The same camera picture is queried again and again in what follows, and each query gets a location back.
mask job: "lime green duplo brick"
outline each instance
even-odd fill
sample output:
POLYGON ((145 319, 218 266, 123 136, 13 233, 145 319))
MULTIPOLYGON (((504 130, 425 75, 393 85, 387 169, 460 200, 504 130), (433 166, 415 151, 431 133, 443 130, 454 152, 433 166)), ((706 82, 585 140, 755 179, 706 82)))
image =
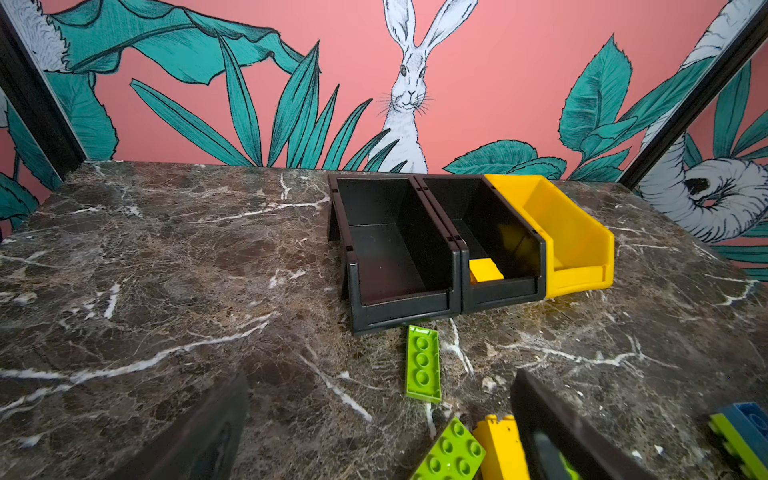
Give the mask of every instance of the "lime green duplo brick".
POLYGON ((440 403, 440 342, 436 330, 408 327, 406 396, 440 403))
POLYGON ((471 480, 484 458, 485 449, 454 417, 413 473, 411 480, 471 480))
POLYGON ((741 471, 744 475, 750 480, 768 480, 768 468, 757 458, 755 452, 741 438, 741 434, 731 425, 726 416, 717 413, 710 418, 712 431, 726 439, 723 442, 725 449, 743 462, 741 471))

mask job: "storage bin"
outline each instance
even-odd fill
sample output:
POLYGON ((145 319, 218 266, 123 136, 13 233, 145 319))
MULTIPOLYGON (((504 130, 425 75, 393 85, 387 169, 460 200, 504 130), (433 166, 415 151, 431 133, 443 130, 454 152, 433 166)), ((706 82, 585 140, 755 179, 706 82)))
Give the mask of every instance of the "storage bin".
POLYGON ((545 297, 544 239, 482 175, 416 175, 462 253, 462 311, 545 297), (503 280, 472 283, 469 261, 489 258, 503 280))
POLYGON ((608 288, 614 282, 614 235, 541 175, 485 175, 544 237, 547 298, 608 288))
POLYGON ((460 252, 413 176, 330 175, 356 335, 461 311, 460 252))

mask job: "marble surface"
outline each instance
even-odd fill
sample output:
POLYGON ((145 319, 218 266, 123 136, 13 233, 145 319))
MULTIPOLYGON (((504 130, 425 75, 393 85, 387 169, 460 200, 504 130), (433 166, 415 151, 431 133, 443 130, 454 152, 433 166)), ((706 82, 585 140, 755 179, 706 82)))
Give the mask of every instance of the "marble surface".
POLYGON ((621 186, 558 186, 616 234, 614 286, 425 322, 431 406, 405 329, 349 331, 321 172, 84 165, 0 249, 0 477, 102 478, 242 368, 232 478, 407 478, 525 367, 659 477, 738 478, 703 419, 768 405, 765 288, 621 186))

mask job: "green leaf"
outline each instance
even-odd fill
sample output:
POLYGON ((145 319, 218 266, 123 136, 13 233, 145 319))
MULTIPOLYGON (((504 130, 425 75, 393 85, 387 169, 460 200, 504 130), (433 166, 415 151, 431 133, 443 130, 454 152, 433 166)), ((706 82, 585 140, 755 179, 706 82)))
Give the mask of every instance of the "green leaf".
POLYGON ((650 127, 661 115, 680 103, 694 88, 712 62, 713 58, 705 58, 688 65, 632 105, 627 113, 621 115, 619 121, 637 117, 637 123, 617 139, 619 144, 650 127))
POLYGON ((768 110, 764 111, 757 120, 747 128, 736 143, 733 154, 738 155, 757 142, 768 137, 768 110))
POLYGON ((29 190, 0 173, 0 220, 10 220, 11 227, 18 228, 37 207, 38 201, 29 190))
POLYGON ((312 135, 312 130, 317 121, 319 103, 320 76, 319 68, 316 68, 312 76, 310 89, 301 105, 299 120, 296 122, 296 127, 291 132, 290 137, 288 137, 287 168, 298 168, 301 163, 301 157, 304 155, 306 146, 310 142, 310 135, 312 135))
POLYGON ((743 268, 744 273, 751 276, 755 280, 759 280, 761 282, 768 282, 768 268, 743 268))
POLYGON ((391 174, 399 174, 402 168, 408 163, 407 160, 403 160, 399 164, 392 167, 392 169, 389 171, 391 174))
POLYGON ((208 84, 224 70, 219 37, 241 66, 272 58, 291 73, 302 56, 272 28, 227 22, 156 0, 86 0, 49 15, 66 39, 68 69, 115 72, 125 48, 133 47, 176 79, 208 84))
POLYGON ((397 142, 399 142, 400 139, 397 139, 393 141, 391 144, 387 145, 386 147, 382 148, 379 153, 373 156, 373 158, 368 159, 368 163, 366 166, 362 169, 362 171, 365 172, 377 172, 379 171, 379 168, 382 166, 382 163, 384 162, 384 159, 387 155, 389 155, 389 152, 397 145, 397 142))
POLYGON ((617 139, 622 137, 635 123, 637 123, 637 117, 629 117, 627 120, 618 121, 615 124, 601 125, 595 128, 581 141, 579 150, 584 154, 584 159, 581 162, 583 163, 617 147, 622 142, 617 139))
POLYGON ((344 165, 343 170, 344 171, 357 171, 358 168, 360 168, 360 164, 362 163, 362 159, 367 157, 369 153, 371 153, 371 150, 379 144, 379 142, 389 133, 389 129, 385 129, 383 131, 380 131, 374 138, 371 138, 368 140, 368 143, 362 146, 360 150, 357 151, 356 154, 353 155, 353 157, 344 165))
POLYGON ((268 167, 272 167, 275 164, 280 152, 283 151, 288 137, 293 133, 293 129, 296 128, 299 117, 302 115, 307 95, 315 88, 314 85, 316 85, 316 77, 318 75, 318 50, 319 42, 315 44, 309 54, 296 67, 283 90, 283 94, 280 95, 280 103, 277 105, 275 121, 272 126, 272 143, 267 162, 268 167))
POLYGON ((619 166, 629 155, 629 148, 617 154, 607 155, 588 164, 583 164, 571 174, 569 180, 593 182, 615 182, 621 176, 619 166))
POLYGON ((352 134, 355 132, 355 128, 357 127, 357 121, 360 119, 360 116, 366 107, 368 107, 368 104, 371 103, 371 101, 373 101, 373 99, 369 98, 368 100, 358 105, 355 111, 353 111, 352 114, 348 116, 344 121, 344 125, 341 126, 339 133, 336 134, 336 137, 333 139, 333 142, 328 149, 328 154, 326 154, 326 161, 323 164, 323 170, 339 169, 341 158, 344 156, 344 151, 346 150, 347 145, 349 145, 349 140, 352 138, 352 134))
POLYGON ((88 159, 111 160, 118 145, 118 134, 104 105, 96 98, 88 76, 45 73, 88 159))
POLYGON ((227 95, 230 99, 232 123, 245 153, 251 157, 257 167, 262 167, 261 133, 256 109, 253 108, 248 86, 245 84, 243 72, 235 60, 232 49, 221 37, 219 37, 219 43, 221 43, 221 54, 224 57, 224 70, 227 73, 227 95))
POLYGON ((323 152, 323 147, 326 145, 328 128, 331 126, 331 120, 333 119, 333 109, 336 107, 336 96, 338 94, 339 85, 336 86, 336 90, 333 91, 331 98, 328 100, 326 107, 323 109, 323 113, 320 114, 320 118, 317 119, 317 123, 312 129, 310 141, 307 143, 306 150, 301 158, 301 168, 317 167, 317 162, 319 161, 320 155, 323 152))
POLYGON ((38 142, 27 130, 16 110, 11 106, 11 102, 8 102, 8 132, 16 146, 16 153, 29 171, 40 180, 45 188, 58 189, 61 186, 61 178, 40 149, 38 142))
POLYGON ((534 158, 517 167, 513 167, 507 174, 511 175, 543 175, 549 180, 559 180, 565 173, 568 162, 557 157, 534 158))
POLYGON ((717 95, 715 109, 715 135, 713 153, 715 158, 730 158, 731 147, 744 118, 746 102, 750 98, 752 62, 748 61, 739 73, 717 95))
POLYGON ((768 263, 768 247, 734 247, 731 245, 713 245, 712 250, 728 260, 736 262, 768 263))
POLYGON ((458 175, 506 174, 536 157, 536 149, 525 142, 499 140, 462 155, 443 170, 458 175))
POLYGON ((579 151, 584 138, 600 125, 610 124, 624 103, 632 65, 614 38, 592 58, 565 99, 560 118, 560 140, 579 151))
POLYGON ((683 154, 683 161, 688 166, 688 168, 696 167, 698 164, 700 164, 703 161, 701 158, 701 152, 699 152, 699 147, 696 146, 696 143, 694 142, 693 138, 691 138, 691 136, 688 134, 688 132, 685 132, 683 139, 685 142, 685 152, 683 154))
POLYGON ((754 152, 739 156, 739 158, 742 160, 757 160, 758 158, 765 157, 768 157, 768 147, 758 148, 754 152))
POLYGON ((768 238, 768 220, 755 223, 755 225, 741 234, 742 237, 765 237, 768 238))
POLYGON ((207 153, 234 167, 250 167, 252 164, 226 138, 195 114, 189 112, 159 91, 141 83, 131 81, 131 87, 139 94, 149 108, 177 132, 207 153))

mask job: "white rabbit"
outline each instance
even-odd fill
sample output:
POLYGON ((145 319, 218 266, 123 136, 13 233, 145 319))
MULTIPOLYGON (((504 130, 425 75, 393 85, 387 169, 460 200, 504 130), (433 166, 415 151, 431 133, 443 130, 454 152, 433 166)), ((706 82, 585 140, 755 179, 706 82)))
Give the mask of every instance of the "white rabbit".
POLYGON ((399 66, 397 80, 392 86, 389 111, 384 122, 384 129, 390 129, 389 133, 369 155, 369 158, 373 158, 384 147, 395 140, 398 141, 381 164, 380 172, 388 172, 407 161, 401 169, 402 173, 427 173, 427 161, 419 145, 419 132, 416 130, 414 116, 427 95, 427 86, 424 83, 427 57, 438 43, 469 18, 477 4, 478 0, 446 0, 429 27, 424 41, 417 47, 413 43, 413 32, 416 28, 413 1, 384 0, 384 18, 389 34, 402 48, 402 64, 399 66))

